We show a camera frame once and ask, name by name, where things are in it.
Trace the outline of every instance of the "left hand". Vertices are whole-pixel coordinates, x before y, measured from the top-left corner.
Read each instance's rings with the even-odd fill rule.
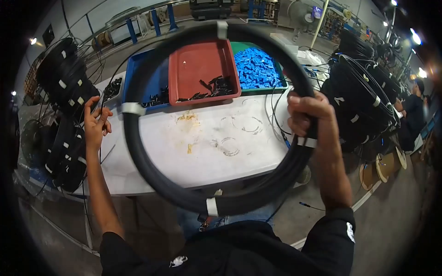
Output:
[[[112,133],[111,123],[107,120],[112,116],[112,111],[107,107],[103,110],[99,107],[91,113],[91,106],[94,102],[100,100],[100,96],[95,96],[89,99],[84,105],[84,133],[86,136],[86,151],[91,153],[98,153],[101,147],[103,136]]]

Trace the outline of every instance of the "jeans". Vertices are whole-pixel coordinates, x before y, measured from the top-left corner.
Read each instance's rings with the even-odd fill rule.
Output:
[[[254,211],[250,211],[242,215],[212,217],[210,225],[206,228],[206,231],[243,220],[257,220],[257,221],[266,222],[269,219],[269,217],[273,214],[273,212],[276,210],[276,208],[277,205],[275,203],[270,203],[266,206],[263,206]],[[201,222],[198,221],[197,213],[186,211],[181,208],[177,208],[176,212],[177,212],[178,224],[181,227],[181,230],[183,231],[186,240],[199,232]],[[273,218],[271,218],[267,223],[273,227]]]

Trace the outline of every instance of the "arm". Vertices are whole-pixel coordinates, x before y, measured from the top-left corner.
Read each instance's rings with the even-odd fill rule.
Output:
[[[101,108],[97,108],[91,114],[91,106],[93,102],[98,100],[99,96],[92,97],[84,106],[84,132],[86,136],[86,162],[88,164],[87,174],[90,200],[92,210],[102,233],[114,232],[124,238],[124,231],[112,203],[111,194],[104,180],[98,157],[98,150],[101,147],[103,136],[112,132],[111,124],[107,117],[113,114],[107,107],[103,108],[102,114]]]
[[[318,118],[315,161],[321,172],[319,186],[322,201],[327,211],[351,207],[352,192],[345,174],[335,111],[322,93],[315,91],[315,96],[300,98],[294,92],[290,93],[287,109],[291,117],[288,125],[295,134],[304,137],[310,124],[306,114]]]
[[[317,91],[315,98],[299,98],[291,92],[288,102],[291,115],[288,125],[295,134],[306,135],[309,119],[305,113],[318,118],[315,161],[326,213],[309,232],[302,252],[327,275],[349,275],[353,264],[355,222],[334,109]]]

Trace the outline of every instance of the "blue tray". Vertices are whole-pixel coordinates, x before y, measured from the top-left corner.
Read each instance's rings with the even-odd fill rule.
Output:
[[[155,49],[147,50],[139,54],[133,55],[129,58],[127,62],[126,78],[124,79],[124,90],[123,90],[123,101],[126,101],[126,93],[129,89],[130,79],[132,78],[135,70],[140,66],[141,62],[149,57],[153,56]],[[161,88],[165,89],[169,85],[169,58],[164,60],[164,62],[158,67],[149,80],[147,87],[145,88],[144,97],[142,102],[149,102],[150,96],[158,95],[161,93]],[[170,106],[169,103],[162,105],[146,107],[146,110],[154,110],[162,107]]]

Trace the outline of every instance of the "green tray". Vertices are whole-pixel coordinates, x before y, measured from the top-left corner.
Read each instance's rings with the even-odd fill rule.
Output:
[[[252,47],[260,49],[260,47],[258,47],[257,45],[255,45],[253,43],[249,43],[249,42],[230,42],[230,45],[232,46],[233,55],[235,55],[239,51],[244,51],[245,49],[252,48]],[[284,80],[285,77],[282,73],[281,65],[278,62],[275,62],[274,66],[276,68],[276,71],[279,74],[279,79],[281,80],[281,84],[282,84],[282,87],[276,87],[274,89],[274,93],[275,94],[284,93],[284,91],[287,90],[289,85]],[[244,95],[244,96],[265,95],[265,94],[271,94],[272,91],[273,91],[273,87],[241,89],[241,95]]]

